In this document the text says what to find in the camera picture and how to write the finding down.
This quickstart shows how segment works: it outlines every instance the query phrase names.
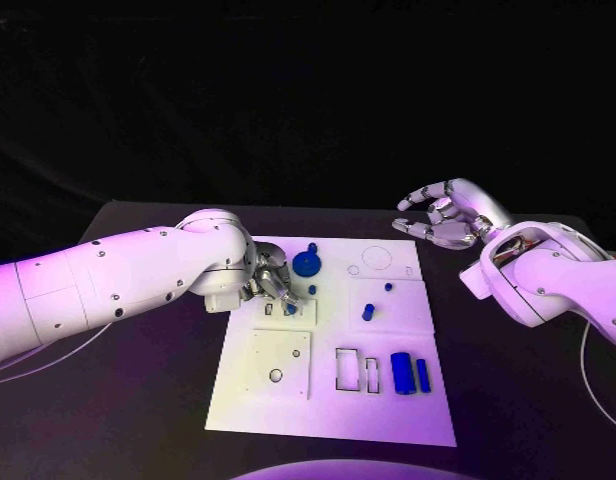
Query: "white board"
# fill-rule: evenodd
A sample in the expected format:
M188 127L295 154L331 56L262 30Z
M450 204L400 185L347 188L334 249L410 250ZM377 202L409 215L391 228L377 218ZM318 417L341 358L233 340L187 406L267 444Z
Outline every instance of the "white board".
M277 312L279 315L269 315L273 318L267 319L263 299L250 300L231 312L205 429L455 446L413 241L254 239L275 243L289 260L306 249L309 242L316 244L321 271L311 278L301 278L290 272L296 295L315 301L315 317L314 321L306 316L290 323ZM390 292L380 288L387 282L393 284ZM315 295L308 294L309 285L316 287ZM357 311L364 301L377 304L368 322L361 320L361 311ZM253 335L257 331L270 332L259 334L265 335L260 342L273 342L279 345L276 351L282 352L260 360L249 355L256 346ZM292 342L298 341L295 335L301 333L309 334L308 340L301 340L309 343L308 365L290 362L286 356L295 346ZM335 389L338 348L357 350L358 391ZM417 384L416 394L396 394L390 371L390 354L394 352L407 352L413 361L425 359L430 393L420 393ZM367 393L367 373L371 374L365 371L367 358L376 359L378 394ZM280 380L272 382L266 370L272 370L276 362L282 362L285 372ZM288 379L298 382L296 385L306 381L306 390L295 389L288 382L280 386ZM256 382L252 385L260 388L252 388L247 382Z

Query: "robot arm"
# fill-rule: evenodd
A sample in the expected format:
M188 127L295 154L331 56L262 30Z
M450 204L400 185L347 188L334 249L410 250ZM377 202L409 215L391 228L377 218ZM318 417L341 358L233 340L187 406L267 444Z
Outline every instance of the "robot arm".
M482 240L479 259L459 274L475 297L492 296L508 316L528 327L573 311L616 344L611 255L559 223L512 225L501 206L463 179L413 192L399 203L399 210L427 198L436 198L427 210L432 225L397 219L393 228L452 249L468 248L476 238Z
M146 228L0 265L0 361L165 305L187 290L204 296L208 312L270 293L283 307L299 302L282 251L254 244L221 210L195 212L175 228Z

